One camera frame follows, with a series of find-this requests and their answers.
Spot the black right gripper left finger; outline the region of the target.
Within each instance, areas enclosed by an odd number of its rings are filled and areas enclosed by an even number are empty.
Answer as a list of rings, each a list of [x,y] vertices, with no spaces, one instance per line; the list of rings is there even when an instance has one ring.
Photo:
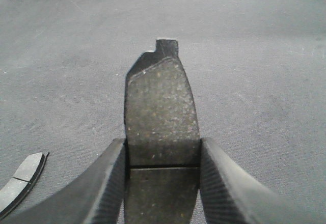
[[[115,139],[66,187],[2,223],[117,223],[125,165],[125,140]]]

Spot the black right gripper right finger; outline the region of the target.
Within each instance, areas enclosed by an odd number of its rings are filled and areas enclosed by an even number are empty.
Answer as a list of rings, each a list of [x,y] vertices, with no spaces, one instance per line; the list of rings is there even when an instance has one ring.
[[[203,138],[200,194],[207,223],[325,223],[254,179],[211,138]]]

